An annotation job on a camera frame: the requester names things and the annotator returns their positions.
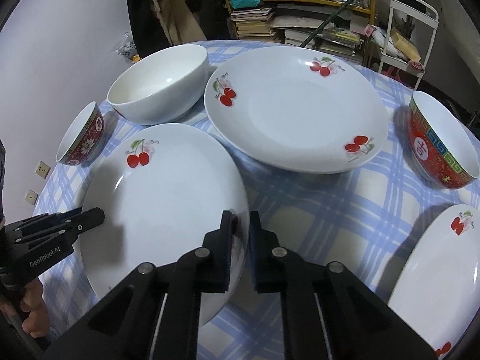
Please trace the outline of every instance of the white plate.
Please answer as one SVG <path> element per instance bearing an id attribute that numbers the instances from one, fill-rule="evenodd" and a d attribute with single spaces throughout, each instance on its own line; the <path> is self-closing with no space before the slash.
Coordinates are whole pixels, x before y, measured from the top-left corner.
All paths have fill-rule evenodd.
<path id="1" fill-rule="evenodd" d="M 325 70 L 328 76 L 320 74 Z M 295 172 L 358 167 L 378 154 L 388 133 L 386 108 L 364 76 L 332 55 L 299 47 L 229 59 L 208 80 L 205 108 L 237 149 Z"/>
<path id="2" fill-rule="evenodd" d="M 143 142 L 132 145 L 138 140 Z M 127 156 L 147 152 L 150 162 L 131 168 Z M 235 163 L 213 137 L 195 127 L 164 124 L 122 142 L 100 166 L 83 210 L 100 207 L 105 222 L 80 237 L 85 271 L 101 298 L 140 263 L 157 266 L 200 247 L 220 226 L 223 210 L 241 223 L 226 294 L 202 295 L 200 324 L 213 318 L 233 293 L 245 260 L 249 208 Z"/>
<path id="3" fill-rule="evenodd" d="M 420 238 L 388 301 L 440 358 L 457 344 L 479 309 L 479 265 L 479 212 L 454 205 Z"/>

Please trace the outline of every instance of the electrical outlet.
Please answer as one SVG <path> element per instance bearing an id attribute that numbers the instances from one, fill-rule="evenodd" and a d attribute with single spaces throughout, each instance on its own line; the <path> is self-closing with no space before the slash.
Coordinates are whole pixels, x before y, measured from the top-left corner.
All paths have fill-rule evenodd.
<path id="1" fill-rule="evenodd" d="M 25 201 L 27 203 L 30 203 L 31 205 L 34 206 L 37 202 L 37 199 L 38 199 L 38 193 L 36 193 L 32 190 L 27 191 L 27 195 L 25 195 Z"/>
<path id="2" fill-rule="evenodd" d="M 37 173 L 41 178 L 46 179 L 47 176 L 49 175 L 49 171 L 50 171 L 50 167 L 43 161 L 40 161 L 35 173 Z"/>

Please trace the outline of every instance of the table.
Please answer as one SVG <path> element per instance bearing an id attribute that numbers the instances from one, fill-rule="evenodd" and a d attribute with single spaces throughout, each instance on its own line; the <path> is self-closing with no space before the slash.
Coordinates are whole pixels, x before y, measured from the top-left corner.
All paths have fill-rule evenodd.
<path id="1" fill-rule="evenodd" d="M 276 44 L 217 40 L 200 42 L 210 62 Z M 200 100 L 182 123 L 217 137 L 237 164 L 251 210 L 280 244 L 318 264 L 343 262 L 372 291 L 388 300 L 395 282 L 428 225 L 452 204 L 478 208 L 476 181 L 460 190 L 437 189 L 413 167 L 406 136 L 412 90 L 367 68 L 353 65 L 376 88 L 389 114 L 388 139 L 368 164 L 336 175 L 305 175 L 260 163 L 227 144 L 208 120 Z M 82 204 L 101 162 L 124 139 L 144 127 L 129 123 L 103 102 L 106 145 L 87 167 L 57 165 L 38 198 L 35 214 L 64 212 Z M 469 132 L 480 152 L 480 142 Z M 41 276 L 53 327 L 65 331 L 97 297 L 76 254 Z M 199 332 L 199 359 L 283 358 L 278 295 L 254 293 L 247 267 L 229 304 Z"/>

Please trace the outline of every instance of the small red bowl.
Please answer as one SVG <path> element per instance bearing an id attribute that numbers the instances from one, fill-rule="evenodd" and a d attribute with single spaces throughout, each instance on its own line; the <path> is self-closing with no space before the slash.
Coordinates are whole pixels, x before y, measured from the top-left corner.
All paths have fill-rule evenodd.
<path id="1" fill-rule="evenodd" d="M 97 155 L 105 124 L 95 102 L 88 104 L 68 127 L 57 151 L 57 162 L 80 165 Z"/>
<path id="2" fill-rule="evenodd" d="M 415 91 L 407 117 L 412 157 L 421 175 L 457 189 L 477 179 L 477 152 L 460 122 L 438 100 Z"/>

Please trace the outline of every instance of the screw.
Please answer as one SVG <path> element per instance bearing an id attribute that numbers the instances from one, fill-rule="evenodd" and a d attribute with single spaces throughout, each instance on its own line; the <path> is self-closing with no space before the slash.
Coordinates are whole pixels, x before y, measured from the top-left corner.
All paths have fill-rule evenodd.
<path id="1" fill-rule="evenodd" d="M 152 272 L 153 268 L 154 268 L 153 264 L 149 262 L 143 262 L 138 266 L 138 272 L 140 272 L 143 275 L 149 274 L 150 272 Z"/>
<path id="2" fill-rule="evenodd" d="M 195 256 L 200 258 L 207 257 L 209 254 L 210 254 L 210 250 L 208 250 L 206 247 L 199 247 L 195 251 Z"/>
<path id="3" fill-rule="evenodd" d="M 274 247 L 272 249 L 272 254 L 275 257 L 285 257 L 287 255 L 287 249 L 284 247 Z"/>
<path id="4" fill-rule="evenodd" d="M 328 264 L 328 269 L 330 269 L 335 274 L 339 274 L 343 272 L 344 266 L 341 262 L 333 261 Z"/>

